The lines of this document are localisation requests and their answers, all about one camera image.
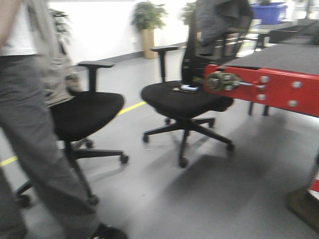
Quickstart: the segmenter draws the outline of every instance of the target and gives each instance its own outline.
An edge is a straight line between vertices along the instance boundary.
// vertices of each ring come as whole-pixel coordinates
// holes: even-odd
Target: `plant pot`
[[[146,59],[154,59],[157,58],[157,52],[151,51],[150,48],[155,46],[155,38],[154,38],[154,29],[142,29],[142,43],[143,43],[143,51],[144,57]]]

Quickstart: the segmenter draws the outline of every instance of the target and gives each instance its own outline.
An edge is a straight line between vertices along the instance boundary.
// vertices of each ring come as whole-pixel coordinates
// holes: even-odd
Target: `floor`
[[[182,52],[167,54],[170,80],[179,78]],[[99,77],[98,89],[123,94],[127,108],[142,101],[143,86],[159,82],[158,61],[117,63],[100,70]],[[148,105],[117,116],[90,138],[96,148],[124,150],[129,164],[120,166],[118,157],[80,160],[100,198],[101,219],[131,239],[318,239],[287,209],[286,195],[314,176],[319,119],[275,108],[264,117],[262,109],[256,104],[248,116],[248,102],[236,100],[224,113],[203,115],[216,117],[214,130],[232,139],[235,150],[191,133],[185,169],[177,165],[180,131],[142,142],[144,131],[164,124],[163,116]],[[1,159],[14,156],[3,135],[0,140]],[[4,169],[13,188],[25,181],[16,162]],[[28,194],[26,239],[64,239],[37,196],[32,190]]]

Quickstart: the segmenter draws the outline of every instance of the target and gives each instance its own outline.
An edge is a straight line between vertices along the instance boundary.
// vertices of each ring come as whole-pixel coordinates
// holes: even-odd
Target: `blue bin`
[[[285,2],[272,2],[267,6],[252,3],[250,6],[254,12],[254,19],[261,19],[261,24],[279,24],[286,17],[287,5]]]

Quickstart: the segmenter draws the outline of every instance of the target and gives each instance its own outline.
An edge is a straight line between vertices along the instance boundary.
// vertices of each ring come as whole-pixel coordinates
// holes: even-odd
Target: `gray pants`
[[[70,239],[85,239],[100,221],[56,145],[33,56],[0,57],[0,126],[41,201]],[[0,239],[19,239],[23,218],[0,168]]]

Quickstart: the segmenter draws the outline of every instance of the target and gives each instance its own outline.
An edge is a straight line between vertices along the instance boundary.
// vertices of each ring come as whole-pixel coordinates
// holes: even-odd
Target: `black shoe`
[[[88,239],[129,239],[121,230],[100,224],[94,234]]]

